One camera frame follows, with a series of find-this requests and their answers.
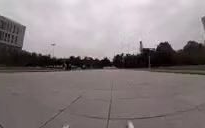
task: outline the asphalt road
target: asphalt road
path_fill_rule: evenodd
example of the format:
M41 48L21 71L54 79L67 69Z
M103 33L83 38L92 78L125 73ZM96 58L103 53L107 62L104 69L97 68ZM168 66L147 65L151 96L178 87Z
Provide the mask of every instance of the asphalt road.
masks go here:
M205 76L0 73L0 128L205 128Z

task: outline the pole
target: pole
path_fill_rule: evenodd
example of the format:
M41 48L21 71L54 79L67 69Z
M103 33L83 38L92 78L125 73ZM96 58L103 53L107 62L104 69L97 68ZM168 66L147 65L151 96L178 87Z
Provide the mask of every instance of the pole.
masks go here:
M52 57L54 57L54 52L55 52L55 48L54 47L55 47L55 45L56 44L51 44L51 46L52 46Z
M151 68L150 54L149 54L149 69Z

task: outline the road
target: road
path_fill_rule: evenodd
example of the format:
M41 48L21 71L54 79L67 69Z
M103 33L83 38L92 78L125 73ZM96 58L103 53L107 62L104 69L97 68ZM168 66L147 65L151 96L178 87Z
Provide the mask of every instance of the road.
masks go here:
M205 76L0 73L0 128L205 128Z

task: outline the cloud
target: cloud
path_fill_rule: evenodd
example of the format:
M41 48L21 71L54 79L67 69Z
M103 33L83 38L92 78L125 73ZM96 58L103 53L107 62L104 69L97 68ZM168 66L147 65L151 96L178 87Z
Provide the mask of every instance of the cloud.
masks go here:
M175 49L204 40L205 1L197 0L0 0L0 14L27 27L24 49L55 55L113 56L136 53L139 40Z

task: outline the lamp post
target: lamp post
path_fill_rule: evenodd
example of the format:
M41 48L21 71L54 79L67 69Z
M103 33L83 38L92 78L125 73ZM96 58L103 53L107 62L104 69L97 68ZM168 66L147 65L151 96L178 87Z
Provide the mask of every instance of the lamp post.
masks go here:
M55 45L56 45L56 44L51 44L51 46L52 46L52 57L54 57Z

